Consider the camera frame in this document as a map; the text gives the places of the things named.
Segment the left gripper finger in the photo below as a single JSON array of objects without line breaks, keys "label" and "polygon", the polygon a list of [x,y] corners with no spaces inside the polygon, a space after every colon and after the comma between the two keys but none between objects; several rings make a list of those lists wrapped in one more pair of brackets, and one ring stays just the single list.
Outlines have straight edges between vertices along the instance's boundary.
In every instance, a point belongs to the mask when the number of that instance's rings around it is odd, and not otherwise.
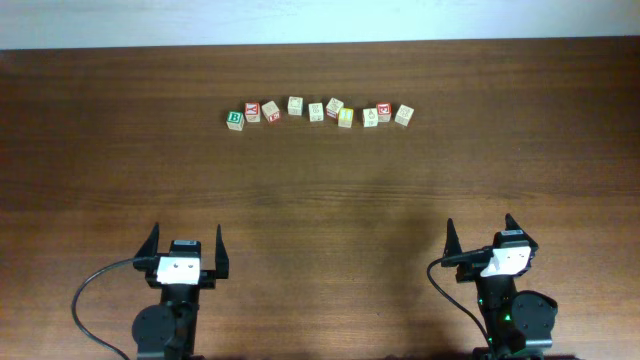
[{"label": "left gripper finger", "polygon": [[148,238],[136,252],[136,258],[153,258],[157,255],[159,233],[159,224],[155,223]]},{"label": "left gripper finger", "polygon": [[217,272],[229,271],[229,257],[223,242],[221,225],[216,230],[215,267]]}]

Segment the red letter E block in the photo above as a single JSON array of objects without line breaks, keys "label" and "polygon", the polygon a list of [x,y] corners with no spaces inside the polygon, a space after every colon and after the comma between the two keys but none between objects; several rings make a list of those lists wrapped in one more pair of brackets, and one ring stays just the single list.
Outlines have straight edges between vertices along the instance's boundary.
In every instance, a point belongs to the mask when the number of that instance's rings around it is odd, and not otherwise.
[{"label": "red letter E block", "polygon": [[392,116],[392,106],[388,102],[382,102],[376,104],[376,110],[378,114],[379,122],[389,122]]}]

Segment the yellow letter I block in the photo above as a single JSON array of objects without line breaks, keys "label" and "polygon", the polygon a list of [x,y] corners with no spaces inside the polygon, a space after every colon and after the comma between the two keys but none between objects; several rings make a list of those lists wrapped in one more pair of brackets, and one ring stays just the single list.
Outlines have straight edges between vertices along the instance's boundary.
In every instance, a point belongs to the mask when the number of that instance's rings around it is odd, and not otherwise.
[{"label": "yellow letter I block", "polygon": [[351,108],[341,108],[338,113],[338,126],[341,128],[351,128],[354,111]]}]

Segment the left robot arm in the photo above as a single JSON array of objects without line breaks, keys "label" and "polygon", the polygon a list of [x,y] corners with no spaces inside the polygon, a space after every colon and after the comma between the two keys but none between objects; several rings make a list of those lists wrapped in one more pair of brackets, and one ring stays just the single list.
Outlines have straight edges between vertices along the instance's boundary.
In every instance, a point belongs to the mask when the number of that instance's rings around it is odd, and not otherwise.
[{"label": "left robot arm", "polygon": [[155,225],[134,257],[133,267],[142,272],[152,289],[161,291],[160,301],[141,310],[132,324],[138,359],[191,360],[195,353],[199,297],[229,277],[229,257],[220,229],[216,230],[215,265],[202,267],[202,244],[174,240],[160,253],[159,226]]}]

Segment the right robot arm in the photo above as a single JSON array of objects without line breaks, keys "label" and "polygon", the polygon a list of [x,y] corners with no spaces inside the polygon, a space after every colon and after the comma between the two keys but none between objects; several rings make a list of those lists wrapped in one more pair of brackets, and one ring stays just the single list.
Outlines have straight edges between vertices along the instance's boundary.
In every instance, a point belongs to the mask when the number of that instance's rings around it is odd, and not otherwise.
[{"label": "right robot arm", "polygon": [[539,249],[514,218],[505,216],[505,229],[491,245],[464,252],[452,220],[447,221],[442,265],[456,269],[458,283],[473,282],[484,319],[487,346],[472,351],[473,359],[541,359],[552,347],[558,305],[536,291],[516,289]]}]

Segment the beige blue-sided H block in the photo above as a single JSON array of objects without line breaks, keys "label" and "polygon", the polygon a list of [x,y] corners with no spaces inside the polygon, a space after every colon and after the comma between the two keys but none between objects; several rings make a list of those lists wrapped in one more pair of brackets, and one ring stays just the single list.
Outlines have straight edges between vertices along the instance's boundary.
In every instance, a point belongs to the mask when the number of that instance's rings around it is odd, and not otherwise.
[{"label": "beige blue-sided H block", "polygon": [[401,104],[396,112],[394,121],[397,124],[407,127],[411,121],[413,114],[414,114],[413,108],[407,105]]}]

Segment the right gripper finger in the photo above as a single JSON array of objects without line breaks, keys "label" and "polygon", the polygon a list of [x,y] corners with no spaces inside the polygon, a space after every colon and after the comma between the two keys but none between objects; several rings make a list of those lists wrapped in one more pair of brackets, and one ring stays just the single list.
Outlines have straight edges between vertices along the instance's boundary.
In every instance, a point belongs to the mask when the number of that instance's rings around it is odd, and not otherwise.
[{"label": "right gripper finger", "polygon": [[511,233],[519,232],[520,235],[524,239],[526,239],[528,241],[529,246],[532,249],[538,249],[539,248],[538,243],[527,232],[525,232],[522,229],[522,227],[516,222],[516,220],[514,219],[514,217],[510,213],[507,213],[505,215],[505,230],[507,232],[511,232]]},{"label": "right gripper finger", "polygon": [[462,253],[459,237],[452,218],[447,220],[444,256],[456,256]]}]

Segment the beige gnome picture block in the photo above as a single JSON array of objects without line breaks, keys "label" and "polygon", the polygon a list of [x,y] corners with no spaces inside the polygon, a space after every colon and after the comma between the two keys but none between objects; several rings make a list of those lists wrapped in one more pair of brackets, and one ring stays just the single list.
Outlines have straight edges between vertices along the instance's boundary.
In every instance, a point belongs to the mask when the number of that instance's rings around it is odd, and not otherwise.
[{"label": "beige gnome picture block", "polygon": [[362,110],[362,122],[365,128],[377,127],[379,122],[376,108],[365,108]]}]

